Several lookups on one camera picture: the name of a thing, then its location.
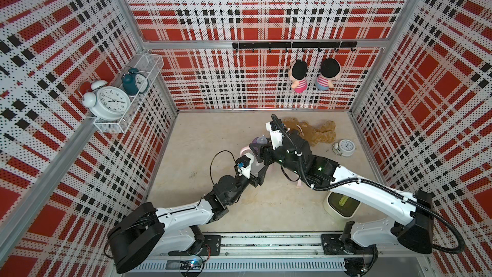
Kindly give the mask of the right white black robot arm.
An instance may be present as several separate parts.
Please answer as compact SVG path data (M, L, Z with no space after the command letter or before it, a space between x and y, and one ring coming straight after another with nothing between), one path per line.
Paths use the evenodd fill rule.
M273 138L258 137L250 147L260 163L278 163L297 173L310 189L348 196L386 215L367 223L349 221L340 239L348 248L399 244L416 253L432 253L433 197L428 192L412 194L368 180L334 160L313 155L309 143L297 134L288 140L280 133Z

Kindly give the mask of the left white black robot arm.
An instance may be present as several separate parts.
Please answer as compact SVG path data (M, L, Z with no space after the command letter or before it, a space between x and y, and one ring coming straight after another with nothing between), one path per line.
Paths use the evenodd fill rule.
M149 256L200 252L204 235L199 227L226 215L228 207L240 199L248 186L262 185L267 169L263 166L257 175L251 174L250 177L240 173L225 175L211 192L188 205L156 208L151 202L143 203L107 234L117 273L131 271Z

